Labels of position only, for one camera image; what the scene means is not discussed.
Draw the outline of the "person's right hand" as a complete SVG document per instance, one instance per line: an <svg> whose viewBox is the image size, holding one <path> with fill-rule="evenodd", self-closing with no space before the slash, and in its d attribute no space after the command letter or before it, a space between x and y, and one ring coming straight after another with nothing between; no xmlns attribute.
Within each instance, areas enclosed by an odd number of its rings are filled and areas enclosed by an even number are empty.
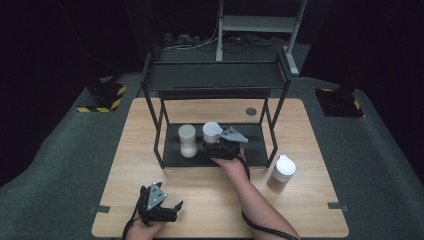
<svg viewBox="0 0 424 240"><path fill-rule="evenodd" d="M225 175L232 182L247 181L249 179L244 165L246 162L244 149L241 149L240 154L232 160L213 158L213 161L223 169Z"/></svg>

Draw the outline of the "black power strip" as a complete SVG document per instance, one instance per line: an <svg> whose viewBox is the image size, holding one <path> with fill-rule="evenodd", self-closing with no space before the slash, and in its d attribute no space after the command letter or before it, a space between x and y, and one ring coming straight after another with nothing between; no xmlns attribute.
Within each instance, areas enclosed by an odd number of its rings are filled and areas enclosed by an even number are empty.
<svg viewBox="0 0 424 240"><path fill-rule="evenodd" d="M191 37L188 34L180 34L175 36L172 33L165 33L163 35L163 45L166 47L174 45L194 45L199 42L200 38L198 36Z"/></svg>

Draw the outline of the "person's left hand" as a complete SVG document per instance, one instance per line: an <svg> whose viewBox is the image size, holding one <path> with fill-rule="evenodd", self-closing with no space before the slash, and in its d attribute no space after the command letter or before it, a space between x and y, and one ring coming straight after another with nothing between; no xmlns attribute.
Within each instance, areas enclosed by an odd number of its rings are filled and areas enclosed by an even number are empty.
<svg viewBox="0 0 424 240"><path fill-rule="evenodd" d="M137 220L129 226L123 240L153 240L165 225L166 222L153 222L146 226L142 221Z"/></svg>

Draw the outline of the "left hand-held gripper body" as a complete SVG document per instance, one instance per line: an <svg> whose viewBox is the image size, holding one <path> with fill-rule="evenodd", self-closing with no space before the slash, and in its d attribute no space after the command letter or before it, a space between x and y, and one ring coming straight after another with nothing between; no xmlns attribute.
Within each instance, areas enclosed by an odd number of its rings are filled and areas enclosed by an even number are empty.
<svg viewBox="0 0 424 240"><path fill-rule="evenodd" d="M162 207L167 194L161 189L162 183L152 183L149 187L149 198L147 201L138 199L136 209L144 223L150 222L175 222L178 211L174 208Z"/></svg>

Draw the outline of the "spout-lid jar of brown powder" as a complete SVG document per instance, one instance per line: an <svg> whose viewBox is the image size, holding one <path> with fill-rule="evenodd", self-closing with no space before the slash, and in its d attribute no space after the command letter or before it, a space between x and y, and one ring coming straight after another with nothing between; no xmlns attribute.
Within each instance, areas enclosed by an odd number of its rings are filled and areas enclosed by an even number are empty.
<svg viewBox="0 0 424 240"><path fill-rule="evenodd" d="M296 164L287 155L281 155L276 161L267 184L274 191L282 191L297 170Z"/></svg>

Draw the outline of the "white spout-lid jar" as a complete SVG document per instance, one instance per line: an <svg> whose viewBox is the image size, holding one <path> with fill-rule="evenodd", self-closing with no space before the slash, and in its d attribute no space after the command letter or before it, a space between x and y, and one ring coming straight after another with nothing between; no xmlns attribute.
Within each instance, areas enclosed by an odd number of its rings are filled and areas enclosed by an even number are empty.
<svg viewBox="0 0 424 240"><path fill-rule="evenodd" d="M202 127L203 140L206 143L215 143L220 138L223 129L216 122L207 122Z"/></svg>

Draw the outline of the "yellow-black striped stand base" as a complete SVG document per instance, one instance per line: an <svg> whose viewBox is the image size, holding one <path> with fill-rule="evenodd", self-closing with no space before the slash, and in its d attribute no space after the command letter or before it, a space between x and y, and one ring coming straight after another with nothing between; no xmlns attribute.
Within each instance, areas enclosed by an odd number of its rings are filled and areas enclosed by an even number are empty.
<svg viewBox="0 0 424 240"><path fill-rule="evenodd" d="M120 83L102 84L100 88L86 88L78 97L75 107L80 113L115 111L121 103L126 86Z"/></svg>
<svg viewBox="0 0 424 240"><path fill-rule="evenodd" d="M361 118L364 112L353 96L352 89L315 89L320 107L326 117Z"/></svg>

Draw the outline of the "grey metal stand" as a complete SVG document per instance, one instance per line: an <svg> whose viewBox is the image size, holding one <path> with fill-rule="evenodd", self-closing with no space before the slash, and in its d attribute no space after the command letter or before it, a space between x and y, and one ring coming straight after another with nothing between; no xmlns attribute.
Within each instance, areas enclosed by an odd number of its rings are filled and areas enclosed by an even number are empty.
<svg viewBox="0 0 424 240"><path fill-rule="evenodd" d="M295 17L271 17L271 16L243 16L225 15L224 0L219 0L218 8L218 37L216 48L216 61L223 60L223 35L225 32L266 32L266 33L289 33L288 44L283 47L283 53L292 76L298 76L298 69L292 50L297 38L304 11L308 0L300 0L299 9Z"/></svg>

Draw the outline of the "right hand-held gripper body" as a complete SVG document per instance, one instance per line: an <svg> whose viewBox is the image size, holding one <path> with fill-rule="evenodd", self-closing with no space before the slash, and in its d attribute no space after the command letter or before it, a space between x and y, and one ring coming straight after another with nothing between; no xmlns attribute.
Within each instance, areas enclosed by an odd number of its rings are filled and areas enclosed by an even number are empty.
<svg viewBox="0 0 424 240"><path fill-rule="evenodd" d="M239 131L232 127L231 134L228 134L227 137L221 137L215 142L218 145L218 150L215 156L212 158L221 158L221 159L233 159L240 154L240 145L242 143L248 143L249 140L247 137L242 135Z"/></svg>

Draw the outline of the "black two-tier metal rack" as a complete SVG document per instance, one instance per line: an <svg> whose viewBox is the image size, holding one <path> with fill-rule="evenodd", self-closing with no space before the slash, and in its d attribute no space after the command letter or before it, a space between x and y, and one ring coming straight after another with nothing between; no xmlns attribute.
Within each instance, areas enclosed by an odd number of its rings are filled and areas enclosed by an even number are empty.
<svg viewBox="0 0 424 240"><path fill-rule="evenodd" d="M275 125L292 77L282 53L273 61L155 62L146 56L141 91L149 108L156 136L153 152L161 168L209 167L201 141L200 152L191 160L177 155L179 123L169 120L165 102L200 99L261 99L263 106L256 122L230 122L224 128L239 130L253 156L252 166L268 167L278 150Z"/></svg>

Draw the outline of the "flat-lid jar of white granules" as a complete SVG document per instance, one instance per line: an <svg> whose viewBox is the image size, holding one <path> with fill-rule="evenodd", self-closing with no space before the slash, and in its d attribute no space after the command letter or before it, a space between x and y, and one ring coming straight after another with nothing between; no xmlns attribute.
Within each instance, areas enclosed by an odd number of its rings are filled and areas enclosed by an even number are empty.
<svg viewBox="0 0 424 240"><path fill-rule="evenodd" d="M198 150L196 143L196 129L193 125L184 124L178 129L180 152L185 158L193 158Z"/></svg>

